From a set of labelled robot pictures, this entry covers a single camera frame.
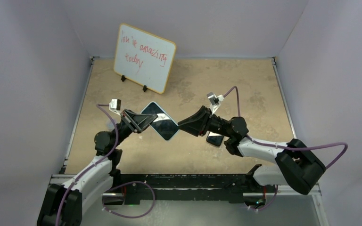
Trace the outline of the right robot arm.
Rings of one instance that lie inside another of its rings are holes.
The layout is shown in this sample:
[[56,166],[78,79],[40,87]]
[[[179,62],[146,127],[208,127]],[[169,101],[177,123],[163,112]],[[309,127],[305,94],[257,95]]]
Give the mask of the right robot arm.
[[265,185],[288,185],[300,194],[308,194],[326,171],[326,166],[299,139],[289,142],[267,142],[248,136],[243,117],[223,119],[202,106],[192,116],[179,121],[180,130],[196,137],[207,132],[227,137],[226,150],[239,157],[253,157],[274,163],[258,166],[246,178],[246,186],[256,192]]

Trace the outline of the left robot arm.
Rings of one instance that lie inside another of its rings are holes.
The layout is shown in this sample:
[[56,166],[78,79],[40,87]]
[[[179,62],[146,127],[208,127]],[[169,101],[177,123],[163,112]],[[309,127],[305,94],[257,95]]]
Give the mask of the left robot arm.
[[86,210],[104,192],[126,193],[117,168],[122,150],[117,146],[131,133],[141,133],[157,118],[153,114],[138,114],[125,109],[112,131],[101,131],[94,137],[96,155],[81,172],[62,184],[49,185],[37,219],[39,226],[79,226]]

